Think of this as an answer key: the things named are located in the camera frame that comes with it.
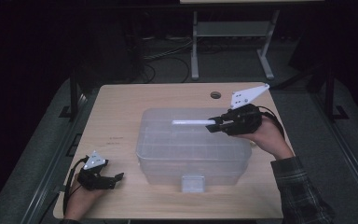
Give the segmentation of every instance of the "hand-mounted tracker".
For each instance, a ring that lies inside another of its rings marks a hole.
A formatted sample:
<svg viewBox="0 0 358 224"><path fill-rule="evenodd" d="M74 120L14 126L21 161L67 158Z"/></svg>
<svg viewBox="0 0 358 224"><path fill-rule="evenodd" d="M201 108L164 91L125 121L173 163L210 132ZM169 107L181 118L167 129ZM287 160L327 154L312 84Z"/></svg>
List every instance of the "hand-mounted tracker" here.
<svg viewBox="0 0 358 224"><path fill-rule="evenodd" d="M223 132L227 135L254 133L260 127L264 115L274 121L284 137L283 126L271 110L264 106L250 104L257 96L268 89L269 84L265 84L244 91L234 91L231 97L231 108L220 117L210 118L209 120L214 120L215 124L207 125L206 128L211 133Z"/></svg>
<svg viewBox="0 0 358 224"><path fill-rule="evenodd" d="M85 158L79 160L71 169L71 172L66 181L62 206L64 215L69 198L71 197L69 191L71 188L72 179L74 177L76 167L81 162L84 162L86 164L83 166L83 168L81 168L77 177L77 181L80 183L81 187L87 190L114 189L116 183L120 181L124 176L124 173L115 175L115 177L101 176L100 172L107 165L109 160L105 160L104 158L102 158L96 151L92 152L90 157L86 156Z"/></svg>

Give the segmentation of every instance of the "hand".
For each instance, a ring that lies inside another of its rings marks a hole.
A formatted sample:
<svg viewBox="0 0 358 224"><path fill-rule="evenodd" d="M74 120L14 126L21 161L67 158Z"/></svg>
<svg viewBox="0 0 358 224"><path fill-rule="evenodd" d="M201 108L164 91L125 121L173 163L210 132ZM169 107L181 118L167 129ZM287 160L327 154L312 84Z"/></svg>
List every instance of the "hand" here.
<svg viewBox="0 0 358 224"><path fill-rule="evenodd" d="M64 219L80 221L94 203L106 193L106 189L87 190L77 182L77 176L71 187L71 196L66 207Z"/></svg>
<svg viewBox="0 0 358 224"><path fill-rule="evenodd" d="M274 121L262 116L262 123L254 133L239 134L242 137L254 141L261 149L275 157L275 160L283 160L294 157L292 149L287 145Z"/></svg>

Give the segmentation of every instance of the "metal stand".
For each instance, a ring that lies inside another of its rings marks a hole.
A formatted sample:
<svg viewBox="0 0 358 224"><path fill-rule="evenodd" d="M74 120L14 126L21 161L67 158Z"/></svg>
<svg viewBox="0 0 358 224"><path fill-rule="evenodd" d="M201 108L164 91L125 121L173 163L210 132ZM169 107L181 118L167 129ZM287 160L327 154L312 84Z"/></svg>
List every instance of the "metal stand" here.
<svg viewBox="0 0 358 224"><path fill-rule="evenodd" d="M269 62L266 58L274 33L275 24L279 16L279 10L274 11L270 21L198 21L197 11L193 19L193 48L191 52L191 78L198 80L199 63L197 57L197 41L199 36L264 36L266 42L257 50L257 56L263 66L267 79L273 79Z"/></svg>

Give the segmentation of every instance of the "black wristband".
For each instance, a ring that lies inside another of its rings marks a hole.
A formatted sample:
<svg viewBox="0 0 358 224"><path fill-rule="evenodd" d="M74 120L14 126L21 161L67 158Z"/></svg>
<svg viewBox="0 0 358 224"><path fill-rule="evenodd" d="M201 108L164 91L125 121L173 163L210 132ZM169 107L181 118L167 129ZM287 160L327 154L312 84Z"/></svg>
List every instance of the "black wristband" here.
<svg viewBox="0 0 358 224"><path fill-rule="evenodd" d="M80 222L72 219L63 219L60 224L81 224Z"/></svg>

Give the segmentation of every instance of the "plastic storage bin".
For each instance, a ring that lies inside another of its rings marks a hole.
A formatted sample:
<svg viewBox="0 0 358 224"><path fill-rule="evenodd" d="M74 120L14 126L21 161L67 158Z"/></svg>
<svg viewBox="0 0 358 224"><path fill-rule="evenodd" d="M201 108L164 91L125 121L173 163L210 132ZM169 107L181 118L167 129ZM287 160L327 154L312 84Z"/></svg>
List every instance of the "plastic storage bin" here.
<svg viewBox="0 0 358 224"><path fill-rule="evenodd" d="M205 185L235 185L252 154L248 140L209 133L204 124L172 124L226 112L225 108L146 110L136 154L148 183L179 185L184 192L203 192Z"/></svg>

